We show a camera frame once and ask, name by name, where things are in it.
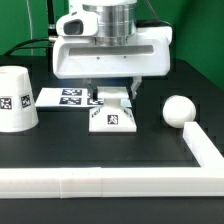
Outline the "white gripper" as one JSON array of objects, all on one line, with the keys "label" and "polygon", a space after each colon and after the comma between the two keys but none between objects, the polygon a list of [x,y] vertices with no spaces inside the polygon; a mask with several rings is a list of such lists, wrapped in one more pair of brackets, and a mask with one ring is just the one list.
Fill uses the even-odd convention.
[{"label": "white gripper", "polygon": [[123,36],[118,46],[99,46],[99,30],[96,13],[67,14],[56,24],[58,38],[53,46],[54,74],[60,79],[84,78],[92,100],[98,96],[90,78],[134,77],[131,98],[135,99],[141,76],[164,76],[170,70],[170,27],[139,28]]}]

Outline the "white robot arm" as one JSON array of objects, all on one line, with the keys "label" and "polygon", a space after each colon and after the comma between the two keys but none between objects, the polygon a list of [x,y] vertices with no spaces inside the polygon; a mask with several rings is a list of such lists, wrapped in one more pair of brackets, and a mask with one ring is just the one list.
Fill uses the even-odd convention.
[{"label": "white robot arm", "polygon": [[56,23],[53,72],[60,79],[131,77],[135,98],[144,76],[170,70],[173,30],[136,19],[137,0],[77,0]]}]

